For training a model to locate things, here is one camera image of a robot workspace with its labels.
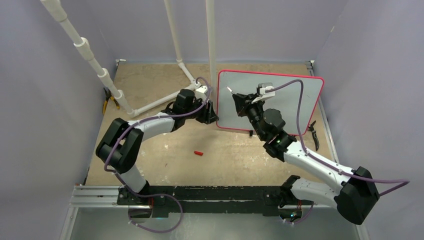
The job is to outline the pink framed whiteboard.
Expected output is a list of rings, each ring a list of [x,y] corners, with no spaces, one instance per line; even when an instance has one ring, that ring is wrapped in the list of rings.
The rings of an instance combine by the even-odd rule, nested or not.
[[[284,130],[291,135],[305,134],[312,119],[318,99],[325,85],[321,77],[293,75],[270,72],[254,72],[225,69],[219,72],[217,80],[216,114],[219,117],[216,125],[221,129],[250,131],[253,129],[247,117],[239,117],[236,112],[232,94],[255,94],[258,84],[272,83],[279,87],[292,80],[302,80],[292,83],[275,92],[275,96],[266,100],[264,109],[277,109],[285,121]]]

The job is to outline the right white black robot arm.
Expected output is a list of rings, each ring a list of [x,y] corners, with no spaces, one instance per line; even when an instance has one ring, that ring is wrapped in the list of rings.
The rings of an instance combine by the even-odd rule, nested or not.
[[[312,182],[299,176],[289,177],[280,191],[282,204],[313,201],[332,207],[347,221],[361,225],[380,199],[370,171],[362,166],[357,169],[343,166],[327,158],[313,158],[310,149],[284,131],[281,112],[263,109],[263,100],[254,101],[257,96],[232,94],[237,115],[248,118],[268,155],[320,179]]]

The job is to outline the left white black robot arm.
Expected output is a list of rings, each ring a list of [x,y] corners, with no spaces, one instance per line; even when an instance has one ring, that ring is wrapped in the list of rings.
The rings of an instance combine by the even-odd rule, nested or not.
[[[182,89],[172,103],[152,117],[126,121],[116,118],[96,147],[95,155],[130,189],[129,197],[138,205],[149,199],[149,182],[137,169],[136,161],[143,141],[181,128],[186,120],[202,124],[218,120],[209,99],[210,91],[202,85],[196,90]]]

